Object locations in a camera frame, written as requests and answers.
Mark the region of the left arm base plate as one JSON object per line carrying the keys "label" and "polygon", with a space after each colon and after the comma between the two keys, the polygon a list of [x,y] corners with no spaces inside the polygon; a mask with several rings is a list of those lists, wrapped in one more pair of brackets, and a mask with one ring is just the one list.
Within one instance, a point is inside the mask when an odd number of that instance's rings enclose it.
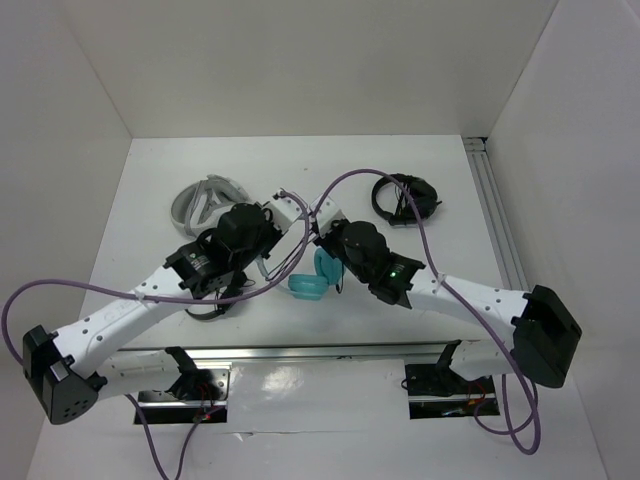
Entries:
{"label": "left arm base plate", "polygon": [[150,425],[227,422],[231,364],[204,362],[198,367],[207,371],[209,377],[184,393],[148,390],[137,394],[137,402]]}

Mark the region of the teal cat-ear headphones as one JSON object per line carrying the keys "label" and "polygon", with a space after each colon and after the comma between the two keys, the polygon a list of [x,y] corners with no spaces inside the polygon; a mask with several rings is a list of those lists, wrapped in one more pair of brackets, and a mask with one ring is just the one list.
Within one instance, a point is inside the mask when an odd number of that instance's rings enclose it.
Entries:
{"label": "teal cat-ear headphones", "polygon": [[311,301],[321,300],[331,287],[340,293],[346,270],[344,264],[322,248],[315,250],[313,260],[313,275],[291,274],[287,277],[287,285],[280,282],[275,289],[296,299]]}

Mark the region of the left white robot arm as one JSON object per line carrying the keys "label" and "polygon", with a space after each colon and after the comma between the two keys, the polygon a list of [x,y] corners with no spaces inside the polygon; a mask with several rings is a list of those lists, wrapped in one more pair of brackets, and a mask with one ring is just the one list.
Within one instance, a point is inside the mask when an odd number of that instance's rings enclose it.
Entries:
{"label": "left white robot arm", "polygon": [[238,203],[123,298],[55,332],[41,325],[29,330],[23,337],[24,374],[50,423],[71,422],[112,396],[159,390],[185,399],[209,384],[211,374],[181,347],[138,354],[122,348],[165,318],[242,279],[299,213],[281,197],[265,205]]}

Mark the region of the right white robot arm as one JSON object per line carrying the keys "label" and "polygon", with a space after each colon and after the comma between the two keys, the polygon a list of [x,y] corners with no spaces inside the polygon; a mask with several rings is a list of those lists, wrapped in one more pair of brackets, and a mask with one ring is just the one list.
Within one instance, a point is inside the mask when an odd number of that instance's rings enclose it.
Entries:
{"label": "right white robot arm", "polygon": [[446,347],[436,369],[444,390],[457,392],[482,376],[510,373],[547,388],[564,385],[582,330],[554,290],[541,285],[530,292],[505,290],[434,274],[421,261],[391,251],[370,222],[340,219],[316,223],[314,229],[316,245],[378,300],[435,311],[487,331],[487,341]]}

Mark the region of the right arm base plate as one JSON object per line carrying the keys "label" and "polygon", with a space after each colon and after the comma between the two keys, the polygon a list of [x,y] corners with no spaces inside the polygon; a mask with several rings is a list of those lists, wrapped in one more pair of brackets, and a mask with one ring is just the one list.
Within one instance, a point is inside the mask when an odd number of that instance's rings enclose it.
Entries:
{"label": "right arm base plate", "polygon": [[407,392],[412,420],[499,416],[496,388],[489,377],[467,381],[435,364],[406,364],[401,387]]}

